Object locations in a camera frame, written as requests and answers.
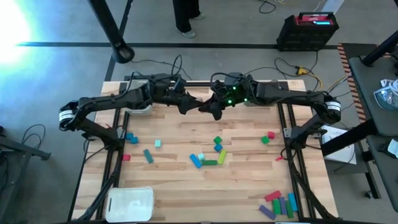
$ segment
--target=shoe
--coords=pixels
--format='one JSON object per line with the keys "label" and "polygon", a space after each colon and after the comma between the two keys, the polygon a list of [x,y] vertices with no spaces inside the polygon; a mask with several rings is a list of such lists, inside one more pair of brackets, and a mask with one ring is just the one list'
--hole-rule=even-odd
{"label": "shoe", "polygon": [[194,38],[195,36],[196,36],[196,34],[195,34],[195,32],[194,31],[189,31],[189,32],[186,32],[186,33],[183,33],[182,32],[182,35],[184,36],[184,37],[186,37],[186,38]]}
{"label": "shoe", "polygon": [[203,12],[201,12],[199,16],[196,16],[196,17],[193,18],[193,19],[199,20],[199,19],[203,19],[203,18],[205,18],[205,14],[204,14]]}

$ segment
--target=yellow-green block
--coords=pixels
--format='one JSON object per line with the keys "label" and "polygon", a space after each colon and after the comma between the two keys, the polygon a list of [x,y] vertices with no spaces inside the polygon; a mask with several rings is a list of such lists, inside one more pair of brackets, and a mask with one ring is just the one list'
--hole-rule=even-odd
{"label": "yellow-green block", "polygon": [[225,155],[226,155],[226,150],[225,149],[221,150],[220,155],[218,156],[218,164],[219,165],[224,164]]}

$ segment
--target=white container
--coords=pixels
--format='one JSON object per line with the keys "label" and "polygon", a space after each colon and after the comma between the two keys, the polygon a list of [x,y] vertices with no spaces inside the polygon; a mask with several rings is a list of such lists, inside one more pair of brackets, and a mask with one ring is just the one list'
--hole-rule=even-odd
{"label": "white container", "polygon": [[109,223],[147,222],[154,212],[154,190],[150,187],[109,191],[105,219]]}

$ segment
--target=white paper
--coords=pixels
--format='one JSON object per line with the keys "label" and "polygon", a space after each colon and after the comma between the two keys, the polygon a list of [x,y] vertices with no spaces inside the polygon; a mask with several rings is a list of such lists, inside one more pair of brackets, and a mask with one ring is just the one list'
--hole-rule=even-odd
{"label": "white paper", "polygon": [[[322,142],[326,143],[331,139],[340,136],[346,133],[346,130],[340,128],[334,128],[331,126],[322,126],[322,129],[327,130],[328,132],[322,136]],[[325,159],[331,161],[338,161],[338,162],[349,162],[349,160],[353,157],[353,153],[355,153],[354,144],[347,146],[339,151],[336,151],[330,155],[325,156]],[[354,155],[353,159],[349,162],[350,164],[356,164],[356,156]]]}

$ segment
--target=person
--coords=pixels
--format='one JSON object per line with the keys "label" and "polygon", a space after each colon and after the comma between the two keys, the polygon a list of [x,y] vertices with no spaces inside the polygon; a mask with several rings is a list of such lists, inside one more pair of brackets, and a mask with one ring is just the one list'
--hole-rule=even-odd
{"label": "person", "polygon": [[199,10],[199,0],[173,0],[175,25],[184,37],[194,38],[189,19],[203,19],[204,13]]}

